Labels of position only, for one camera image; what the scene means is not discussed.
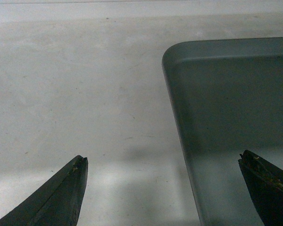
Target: concrete floor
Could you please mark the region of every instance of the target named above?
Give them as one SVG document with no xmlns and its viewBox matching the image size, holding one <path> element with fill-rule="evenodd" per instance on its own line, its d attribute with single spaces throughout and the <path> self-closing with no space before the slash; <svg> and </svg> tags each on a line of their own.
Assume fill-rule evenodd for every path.
<svg viewBox="0 0 283 226">
<path fill-rule="evenodd" d="M 78 226 L 199 226 L 162 56 L 279 36 L 283 13 L 0 24 L 0 218 L 80 154 Z"/>
</svg>

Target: white surface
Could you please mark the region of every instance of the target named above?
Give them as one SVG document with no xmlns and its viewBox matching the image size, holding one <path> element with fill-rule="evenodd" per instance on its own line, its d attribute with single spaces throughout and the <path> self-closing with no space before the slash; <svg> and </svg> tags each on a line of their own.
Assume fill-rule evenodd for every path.
<svg viewBox="0 0 283 226">
<path fill-rule="evenodd" d="M 283 12 L 283 0 L 173 0 L 0 4 L 0 22 Z"/>
<path fill-rule="evenodd" d="M 162 56 L 276 36 L 282 13 L 0 24 L 0 218 L 80 154 L 79 226 L 198 226 Z"/>
</svg>

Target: gray tray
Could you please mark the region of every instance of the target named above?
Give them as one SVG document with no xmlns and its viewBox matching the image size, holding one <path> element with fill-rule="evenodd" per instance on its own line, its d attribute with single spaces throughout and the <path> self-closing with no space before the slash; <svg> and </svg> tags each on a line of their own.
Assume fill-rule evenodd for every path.
<svg viewBox="0 0 283 226">
<path fill-rule="evenodd" d="M 239 169 L 283 169 L 283 38 L 179 43 L 163 69 L 202 226 L 263 226 Z"/>
</svg>

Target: metal tray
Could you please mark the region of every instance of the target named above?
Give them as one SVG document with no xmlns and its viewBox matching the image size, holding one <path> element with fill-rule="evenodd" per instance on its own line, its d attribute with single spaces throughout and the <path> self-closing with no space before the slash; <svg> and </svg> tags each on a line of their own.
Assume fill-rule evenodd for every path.
<svg viewBox="0 0 283 226">
<path fill-rule="evenodd" d="M 163 69 L 202 226 L 263 226 L 239 169 L 283 169 L 283 38 L 190 41 Z"/>
</svg>

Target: gray floor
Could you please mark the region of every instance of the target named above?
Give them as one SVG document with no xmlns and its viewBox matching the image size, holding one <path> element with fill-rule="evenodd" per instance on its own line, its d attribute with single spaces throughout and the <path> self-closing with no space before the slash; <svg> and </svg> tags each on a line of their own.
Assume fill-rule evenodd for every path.
<svg viewBox="0 0 283 226">
<path fill-rule="evenodd" d="M 79 226 L 198 226 L 162 56 L 277 36 L 279 13 L 0 24 L 0 218 L 80 154 Z"/>
</svg>

